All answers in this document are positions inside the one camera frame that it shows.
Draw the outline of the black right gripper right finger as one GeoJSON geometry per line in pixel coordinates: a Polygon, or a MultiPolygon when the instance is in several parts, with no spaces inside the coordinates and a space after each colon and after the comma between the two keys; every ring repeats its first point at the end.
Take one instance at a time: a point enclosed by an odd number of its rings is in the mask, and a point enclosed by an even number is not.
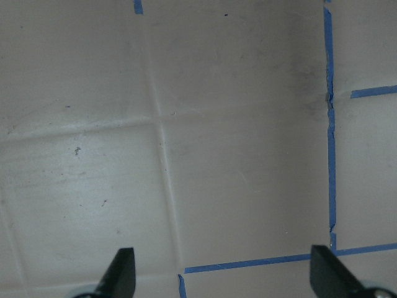
{"type": "Polygon", "coordinates": [[[381,287],[365,287],[324,245],[311,247],[310,286],[318,298],[396,297],[381,287]]]}

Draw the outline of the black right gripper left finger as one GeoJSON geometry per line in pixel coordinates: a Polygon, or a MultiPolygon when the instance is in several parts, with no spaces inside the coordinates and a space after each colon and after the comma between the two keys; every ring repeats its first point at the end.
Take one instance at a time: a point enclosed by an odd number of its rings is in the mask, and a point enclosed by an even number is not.
{"type": "Polygon", "coordinates": [[[96,288],[74,297],[132,298],[135,290],[134,248],[120,248],[96,288]]]}

